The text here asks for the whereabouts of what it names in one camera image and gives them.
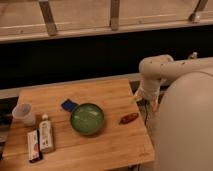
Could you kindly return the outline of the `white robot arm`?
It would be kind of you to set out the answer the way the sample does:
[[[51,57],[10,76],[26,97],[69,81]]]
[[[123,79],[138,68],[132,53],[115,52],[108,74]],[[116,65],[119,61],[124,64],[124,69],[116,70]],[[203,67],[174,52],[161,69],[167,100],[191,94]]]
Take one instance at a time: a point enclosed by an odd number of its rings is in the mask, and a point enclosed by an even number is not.
[[[135,99],[156,116],[153,171],[213,171],[213,57],[140,61]]]

